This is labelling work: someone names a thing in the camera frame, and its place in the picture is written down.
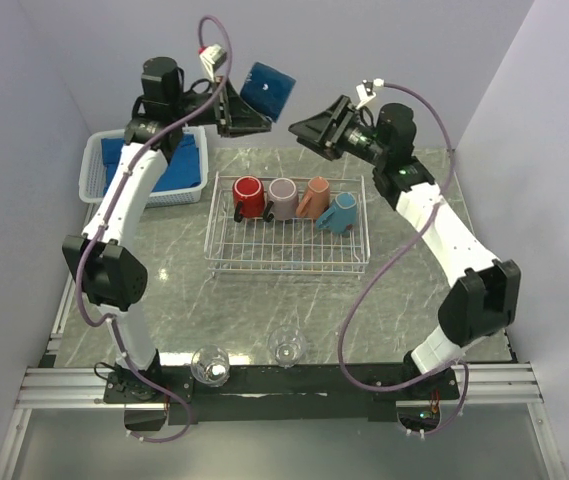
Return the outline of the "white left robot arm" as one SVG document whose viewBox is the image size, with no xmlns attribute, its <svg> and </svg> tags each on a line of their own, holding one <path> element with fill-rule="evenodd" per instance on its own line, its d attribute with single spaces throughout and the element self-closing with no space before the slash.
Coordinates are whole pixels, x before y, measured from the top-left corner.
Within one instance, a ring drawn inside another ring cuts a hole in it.
<svg viewBox="0 0 569 480">
<path fill-rule="evenodd" d="M 159 352 L 141 306 L 148 271 L 131 251 L 152 190 L 171 164 L 185 126 L 214 125 L 222 137 L 271 129 L 270 120 L 233 88 L 229 48 L 203 47 L 199 57 L 209 85 L 206 92 L 186 89 L 183 71 L 170 57 L 144 63 L 142 93 L 123 130 L 114 178 L 82 233 L 67 236 L 62 245 L 83 320 L 93 328 L 108 328 L 116 347 L 116 371 L 143 402 L 157 399 L 164 388 Z"/>
</svg>

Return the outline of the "white wire dish rack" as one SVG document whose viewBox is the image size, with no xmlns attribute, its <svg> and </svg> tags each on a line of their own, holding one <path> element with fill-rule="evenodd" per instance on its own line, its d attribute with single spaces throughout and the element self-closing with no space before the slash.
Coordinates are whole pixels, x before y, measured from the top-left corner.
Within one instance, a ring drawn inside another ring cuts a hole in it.
<svg viewBox="0 0 569 480">
<path fill-rule="evenodd" d="M 329 180 L 331 195 L 349 193 L 356 200 L 355 225 L 346 235 L 320 230 L 311 219 L 233 219 L 232 185 L 237 178 L 215 175 L 204 244 L 214 272 L 336 274 L 361 276 L 370 261 L 364 178 Z"/>
</svg>

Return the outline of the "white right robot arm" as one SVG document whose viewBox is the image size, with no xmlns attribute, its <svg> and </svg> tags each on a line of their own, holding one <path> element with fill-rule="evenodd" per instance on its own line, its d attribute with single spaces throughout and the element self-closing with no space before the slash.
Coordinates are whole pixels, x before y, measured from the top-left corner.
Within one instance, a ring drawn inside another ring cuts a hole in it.
<svg viewBox="0 0 569 480">
<path fill-rule="evenodd" d="M 409 396 L 426 397 L 437 386 L 437 373 L 513 323 L 520 268 L 485 248 L 448 205 L 413 153 L 417 128 L 409 107 L 385 104 L 368 126 L 350 98 L 340 96 L 289 131 L 327 160 L 349 153 L 372 165 L 378 193 L 415 229 L 442 268 L 450 290 L 438 309 L 438 325 L 406 356 L 402 374 Z"/>
</svg>

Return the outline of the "dark blue mug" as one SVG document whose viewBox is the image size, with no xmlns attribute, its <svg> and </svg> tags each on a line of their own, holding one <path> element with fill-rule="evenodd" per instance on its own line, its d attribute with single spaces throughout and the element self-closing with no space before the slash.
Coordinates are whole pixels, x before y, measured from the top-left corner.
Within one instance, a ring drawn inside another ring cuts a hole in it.
<svg viewBox="0 0 569 480">
<path fill-rule="evenodd" d="M 255 62 L 240 90 L 240 97 L 255 111 L 277 122 L 296 80 L 261 62 Z"/>
</svg>

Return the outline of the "light blue mug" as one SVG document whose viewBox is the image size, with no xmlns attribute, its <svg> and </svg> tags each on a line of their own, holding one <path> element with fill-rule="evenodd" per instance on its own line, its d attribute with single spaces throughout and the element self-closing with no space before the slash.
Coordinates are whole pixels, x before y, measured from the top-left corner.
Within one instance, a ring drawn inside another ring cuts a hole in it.
<svg viewBox="0 0 569 480">
<path fill-rule="evenodd" d="M 319 230 L 328 230 L 335 235 L 347 236 L 355 226 L 357 201 L 349 192 L 339 193 L 328 209 L 316 220 Z"/>
</svg>

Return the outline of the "clear glass cup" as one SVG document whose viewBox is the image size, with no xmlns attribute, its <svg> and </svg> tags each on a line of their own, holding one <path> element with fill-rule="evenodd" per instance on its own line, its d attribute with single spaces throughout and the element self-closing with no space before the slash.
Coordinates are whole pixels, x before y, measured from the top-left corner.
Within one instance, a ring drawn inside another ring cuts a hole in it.
<svg viewBox="0 0 569 480">
<path fill-rule="evenodd" d="M 299 328 L 290 325 L 273 330 L 267 345 L 276 364 L 283 368 L 298 364 L 308 349 L 305 335 Z"/>
<path fill-rule="evenodd" d="M 190 368 L 198 382 L 210 387 L 220 387 L 230 377 L 228 353 L 217 345 L 205 345 L 195 351 Z"/>
</svg>

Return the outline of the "red mug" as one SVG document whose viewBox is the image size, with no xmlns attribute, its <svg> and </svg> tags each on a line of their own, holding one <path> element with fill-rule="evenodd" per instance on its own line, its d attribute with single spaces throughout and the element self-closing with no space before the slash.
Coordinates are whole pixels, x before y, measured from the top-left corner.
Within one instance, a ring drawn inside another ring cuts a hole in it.
<svg viewBox="0 0 569 480">
<path fill-rule="evenodd" d="M 236 223 L 244 219 L 261 217 L 266 206 L 264 185 L 254 176 L 238 178 L 232 187 L 234 214 Z"/>
</svg>

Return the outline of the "purple mug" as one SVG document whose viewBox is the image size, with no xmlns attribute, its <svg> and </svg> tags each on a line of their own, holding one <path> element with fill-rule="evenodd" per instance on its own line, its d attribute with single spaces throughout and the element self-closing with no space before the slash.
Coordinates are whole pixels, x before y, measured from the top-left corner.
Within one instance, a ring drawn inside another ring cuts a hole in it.
<svg viewBox="0 0 569 480">
<path fill-rule="evenodd" d="M 273 180 L 268 186 L 266 195 L 266 207 L 263 212 L 265 222 L 288 221 L 295 217 L 299 194 L 293 180 L 289 178 Z"/>
</svg>

